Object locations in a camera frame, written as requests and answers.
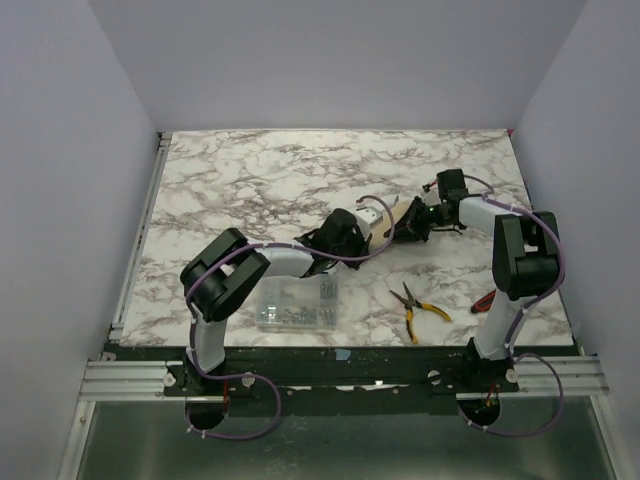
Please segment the beige umbrella case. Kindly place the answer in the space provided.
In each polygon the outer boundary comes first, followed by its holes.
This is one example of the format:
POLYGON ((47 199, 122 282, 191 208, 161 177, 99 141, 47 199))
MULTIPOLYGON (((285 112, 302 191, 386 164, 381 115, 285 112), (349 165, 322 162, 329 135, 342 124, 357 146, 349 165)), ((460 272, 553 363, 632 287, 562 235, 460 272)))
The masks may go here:
MULTIPOLYGON (((397 223, 406 213, 406 211, 409 209, 409 205, 409 200, 400 200, 391 207, 391 213, 393 215, 395 223, 397 223)), ((388 215, 388 212, 383 207, 380 207, 379 211, 381 217, 371 227, 371 240, 369 242, 370 252, 374 252, 380 249, 385 244, 388 238, 388 233, 391 229, 391 219, 388 215)))

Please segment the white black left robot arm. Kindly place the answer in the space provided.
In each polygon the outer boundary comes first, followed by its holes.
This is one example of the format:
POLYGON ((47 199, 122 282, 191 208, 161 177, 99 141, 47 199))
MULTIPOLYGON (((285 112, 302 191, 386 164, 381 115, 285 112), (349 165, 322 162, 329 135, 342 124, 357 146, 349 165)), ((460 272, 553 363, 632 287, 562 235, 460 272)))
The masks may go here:
POLYGON ((336 262, 358 267, 373 250, 373 228, 382 215, 371 208, 334 210, 323 224, 292 244, 270 247, 228 228, 191 260, 180 274, 187 307, 194 316, 187 356, 209 374, 224 359, 227 319, 263 278, 307 278, 336 262))

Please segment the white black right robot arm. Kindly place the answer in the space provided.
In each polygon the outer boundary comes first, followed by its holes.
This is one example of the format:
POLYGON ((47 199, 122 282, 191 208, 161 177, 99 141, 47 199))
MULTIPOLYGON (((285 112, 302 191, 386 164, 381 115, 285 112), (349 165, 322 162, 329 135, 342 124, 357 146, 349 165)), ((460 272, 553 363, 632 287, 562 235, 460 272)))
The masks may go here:
POLYGON ((498 361, 512 354, 529 310, 558 290, 566 262, 553 213, 501 203, 491 197, 492 186, 472 194, 466 184, 472 178, 460 169, 438 173, 432 185, 440 202, 428 205, 414 198, 404 214, 394 216, 393 240, 427 241, 436 229, 468 228, 493 239, 496 297, 472 343, 481 359, 498 361))

